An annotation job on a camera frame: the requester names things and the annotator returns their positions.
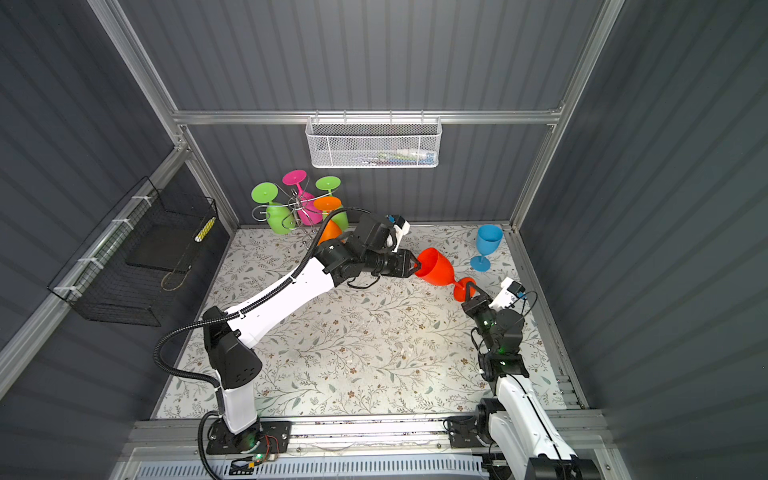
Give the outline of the red plastic wine glass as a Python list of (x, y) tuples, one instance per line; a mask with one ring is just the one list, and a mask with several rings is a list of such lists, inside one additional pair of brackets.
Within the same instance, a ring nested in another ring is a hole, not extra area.
[(464, 277), (457, 280), (452, 263), (436, 248), (424, 250), (417, 258), (421, 263), (421, 269), (415, 275), (434, 286), (452, 286), (454, 299), (461, 303), (459, 300), (459, 281), (473, 279)]

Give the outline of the blue plastic wine glass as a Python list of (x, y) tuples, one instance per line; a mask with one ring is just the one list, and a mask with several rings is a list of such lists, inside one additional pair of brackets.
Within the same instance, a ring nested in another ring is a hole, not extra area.
[(498, 249), (503, 236), (503, 230), (497, 225), (483, 225), (478, 229), (476, 237), (478, 255), (470, 260), (472, 269), (486, 272), (491, 268), (489, 256)]

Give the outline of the orange plastic wine glass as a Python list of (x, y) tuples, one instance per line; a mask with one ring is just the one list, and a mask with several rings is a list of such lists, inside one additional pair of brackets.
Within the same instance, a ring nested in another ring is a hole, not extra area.
[[(342, 207), (342, 202), (336, 197), (324, 196), (314, 200), (314, 207), (322, 213), (323, 219), (326, 219), (330, 213)], [(342, 233), (343, 230), (339, 225), (334, 220), (330, 220), (328, 225), (323, 229), (323, 233), (318, 243), (322, 244), (325, 241), (335, 239)]]

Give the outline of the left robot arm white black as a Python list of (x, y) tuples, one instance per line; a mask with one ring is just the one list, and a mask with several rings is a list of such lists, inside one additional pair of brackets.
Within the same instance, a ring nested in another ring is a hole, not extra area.
[[(338, 214), (333, 211), (326, 216), (307, 252), (288, 274), (239, 305), (210, 309), (200, 320), (165, 334), (154, 347), (153, 361), (164, 372), (213, 386), (217, 407), (204, 416), (216, 418), (244, 455), (265, 457), (278, 447), (273, 436), (261, 431), (253, 396), (254, 380), (263, 367), (255, 348), (266, 334), (300, 307), (339, 285), (353, 287), (355, 279), (365, 272), (374, 279), (409, 278), (421, 266), (416, 256), (401, 246), (410, 231), (402, 216), (361, 210), (352, 231), (323, 239), (322, 234)], [(172, 338), (195, 329), (204, 333), (213, 369), (210, 375), (181, 370), (162, 357)]]

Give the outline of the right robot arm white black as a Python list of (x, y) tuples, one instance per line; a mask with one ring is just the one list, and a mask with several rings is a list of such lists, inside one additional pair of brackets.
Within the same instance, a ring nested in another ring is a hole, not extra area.
[(470, 331), (483, 380), (492, 397), (479, 402), (467, 430), (488, 447), (498, 447), (511, 479), (600, 479), (594, 461), (581, 458), (565, 441), (534, 392), (520, 353), (525, 325), (525, 288), (504, 279), (496, 296), (466, 277), (454, 298), (474, 321)]

